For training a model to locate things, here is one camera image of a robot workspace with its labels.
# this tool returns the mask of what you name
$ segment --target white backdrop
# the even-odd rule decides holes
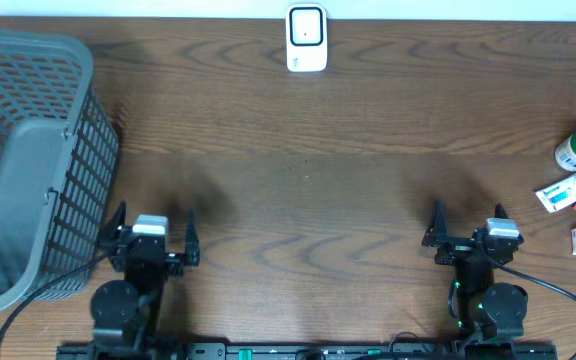
[[[0,15],[283,18],[289,0],[0,0]],[[576,21],[576,0],[321,0],[331,19]]]

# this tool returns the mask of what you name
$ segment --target white device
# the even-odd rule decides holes
[[[288,70],[321,71],[328,62],[326,9],[317,4],[293,5],[286,12]]]

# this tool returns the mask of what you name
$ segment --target plastic basket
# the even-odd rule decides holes
[[[0,311],[94,255],[119,144],[92,73],[74,38],[0,31]]]

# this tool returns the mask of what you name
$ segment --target cable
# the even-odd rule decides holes
[[[552,290],[552,291],[558,292],[558,293],[560,293],[561,295],[563,295],[563,296],[565,296],[565,297],[567,297],[567,298],[570,298],[570,299],[572,299],[572,300],[574,300],[574,301],[576,302],[576,295],[575,295],[575,294],[573,294],[573,293],[571,293],[571,292],[569,292],[569,291],[566,291],[566,290],[564,290],[564,289],[562,289],[562,288],[560,288],[560,287],[558,287],[558,286],[555,286],[555,285],[553,285],[553,284],[550,284],[550,283],[548,283],[548,282],[545,282],[545,281],[543,281],[543,280],[541,280],[541,279],[537,279],[537,278],[535,278],[535,277],[532,277],[532,276],[530,276],[530,275],[526,275],[526,274],[524,274],[524,273],[522,273],[522,272],[519,272],[519,271],[517,271],[517,270],[513,270],[513,269],[511,269],[511,268],[505,267],[504,265],[502,265],[501,263],[499,263],[497,260],[495,260],[495,259],[493,259],[492,257],[490,257],[490,255],[488,255],[488,253],[487,253],[486,250],[484,249],[484,246],[483,246],[482,243],[479,243],[478,248],[479,248],[479,251],[481,251],[481,253],[482,253],[482,254],[484,255],[484,257],[486,258],[486,260],[488,260],[488,262],[490,262],[492,265],[498,267],[499,269],[501,269],[501,270],[503,270],[503,271],[505,271],[505,272],[507,272],[507,273],[513,274],[513,275],[515,275],[515,276],[517,276],[517,277],[520,277],[520,278],[522,278],[522,279],[524,279],[524,280],[532,281],[532,282],[534,282],[535,284],[539,284],[539,285],[541,285],[541,286],[543,286],[543,287],[546,287],[546,288],[548,288],[548,289],[550,289],[550,290]],[[576,352],[572,355],[572,357],[570,358],[570,360],[576,360]]]
[[[393,352],[394,351],[394,346],[397,343],[397,340],[399,340],[399,338],[401,337],[401,335],[412,335],[415,339],[419,339],[419,336],[417,336],[417,334],[410,332],[410,331],[402,331],[399,334],[395,335],[394,338],[392,338],[392,340],[390,341],[390,344],[388,344],[388,352]],[[421,346],[424,348],[425,352],[430,352],[430,350],[428,350],[428,348],[426,347],[426,344],[424,343],[420,343]]]
[[[58,278],[49,281],[47,284],[45,284],[44,286],[40,287],[39,289],[35,290],[32,294],[30,294],[26,300],[24,300],[21,304],[19,304],[19,306],[17,306],[17,308],[15,309],[15,311],[13,311],[10,316],[8,316],[8,319],[6,319],[6,322],[4,323],[4,325],[1,327],[0,329],[0,356],[1,356],[1,344],[4,341],[4,336],[6,335],[6,331],[8,331],[8,328],[10,327],[10,325],[12,324],[13,321],[15,321],[15,318],[17,317],[17,315],[19,315],[19,313],[21,313],[21,311],[23,309],[26,308],[26,306],[28,306],[28,304],[30,304],[33,300],[35,300],[37,297],[39,297],[39,295],[41,295],[44,291],[48,290],[51,286],[58,284],[60,282],[62,282],[63,280],[73,277],[77,274],[79,274],[80,272],[83,272],[85,270],[90,269],[91,267],[97,265],[98,263],[100,263],[102,260],[104,260],[105,258],[107,258],[108,256],[110,256],[111,252],[105,252],[102,255],[97,256],[96,258],[90,260],[90,262],[88,262],[87,264],[76,268],[75,270],[63,274],[61,276],[59,276]]]

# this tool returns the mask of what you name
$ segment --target wood grain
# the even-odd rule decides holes
[[[161,329],[231,341],[450,334],[450,268],[420,247],[433,198],[470,234],[502,202],[526,238],[513,266],[576,293],[572,209],[533,191],[563,178],[576,129],[576,24],[331,21],[325,72],[285,68],[267,20],[0,18],[81,38],[121,129],[114,207],[172,222],[198,212],[200,268],[167,284]],[[118,278],[24,311],[4,358],[50,359],[91,337],[89,299]],[[576,350],[576,305],[530,296],[525,339]],[[0,314],[0,326],[9,311]]]

